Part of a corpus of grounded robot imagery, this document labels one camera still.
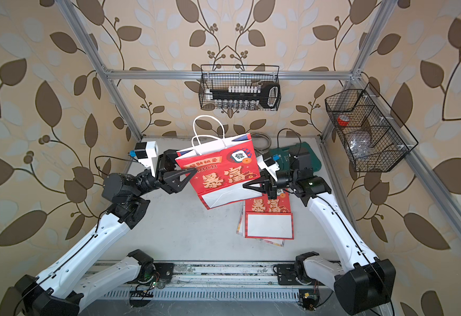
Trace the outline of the red paper bag front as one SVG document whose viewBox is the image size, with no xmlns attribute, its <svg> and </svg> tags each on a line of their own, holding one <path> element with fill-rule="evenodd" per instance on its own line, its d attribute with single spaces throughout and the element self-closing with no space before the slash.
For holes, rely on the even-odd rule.
<svg viewBox="0 0 461 316">
<path fill-rule="evenodd" d="M 244 202 L 244 237 L 267 240 L 293 240 L 294 226 L 290 197 L 281 193 L 270 200 L 267 195 Z"/>
</svg>

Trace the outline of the red paper bag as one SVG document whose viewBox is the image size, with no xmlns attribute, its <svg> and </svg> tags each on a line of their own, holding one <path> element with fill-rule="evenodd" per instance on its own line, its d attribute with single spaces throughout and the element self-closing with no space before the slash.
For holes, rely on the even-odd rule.
<svg viewBox="0 0 461 316">
<path fill-rule="evenodd" d="M 244 237 L 267 240 L 293 240 L 294 226 L 290 197 L 281 193 L 270 200 L 267 195 L 244 202 Z"/>
<path fill-rule="evenodd" d="M 190 184 L 206 209 L 261 197 L 260 192 L 244 188 L 260 177 L 251 134 L 208 137 L 211 140 L 202 143 L 196 134 L 175 159 L 180 168 L 197 170 Z"/>
</svg>

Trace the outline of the floral painted paper bag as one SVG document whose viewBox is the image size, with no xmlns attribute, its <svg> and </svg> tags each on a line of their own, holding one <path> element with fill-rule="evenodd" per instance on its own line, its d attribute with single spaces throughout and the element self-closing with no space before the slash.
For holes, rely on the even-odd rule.
<svg viewBox="0 0 461 316">
<path fill-rule="evenodd" d="M 245 210 L 242 209 L 242 213 L 241 213 L 241 216 L 240 216 L 240 221 L 239 221 L 237 229 L 236 229 L 236 233 L 238 235 L 240 235 L 240 236 L 244 236 L 244 221 L 245 221 Z M 254 238 L 254 240 L 261 241 L 261 242 L 264 242 L 264 243 L 268 243 L 268 244 L 271 244 L 271 245 L 274 245 L 274 246 L 279 246 L 279 247 L 284 246 L 284 240 L 281 240 L 281 239 Z"/>
</svg>

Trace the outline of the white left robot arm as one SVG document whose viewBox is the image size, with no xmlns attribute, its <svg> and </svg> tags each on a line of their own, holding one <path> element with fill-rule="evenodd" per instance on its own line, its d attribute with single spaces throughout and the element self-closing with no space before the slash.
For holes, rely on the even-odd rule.
<svg viewBox="0 0 461 316">
<path fill-rule="evenodd" d="M 85 276 L 94 263 L 143 219 L 150 201 L 143 196 L 162 189 L 179 193 L 197 173 L 176 164 L 175 150 L 159 156 L 156 171 L 137 175 L 111 173 L 102 196 L 110 201 L 96 226 L 54 264 L 37 276 L 25 275 L 7 291 L 15 302 L 2 315 L 78 315 L 91 303 L 118 286 L 136 281 L 153 288 L 159 280 L 154 260 L 134 250 L 118 263 Z"/>
</svg>

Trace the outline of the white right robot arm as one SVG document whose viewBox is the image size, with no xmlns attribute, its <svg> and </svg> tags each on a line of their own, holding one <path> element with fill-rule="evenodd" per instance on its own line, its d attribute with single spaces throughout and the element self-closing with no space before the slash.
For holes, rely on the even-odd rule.
<svg viewBox="0 0 461 316">
<path fill-rule="evenodd" d="M 278 157 L 265 154 L 258 157 L 260 178 L 244 188 L 266 194 L 269 199 L 287 190 L 300 198 L 327 233 L 336 253 L 337 262 L 322 258 L 317 252 L 297 255 L 294 275 L 297 282 L 329 287 L 348 315 L 372 310 L 392 300 L 396 270 L 362 240 L 340 210 L 325 179 L 315 175 L 308 153 L 291 155 L 288 168 L 280 170 Z"/>
</svg>

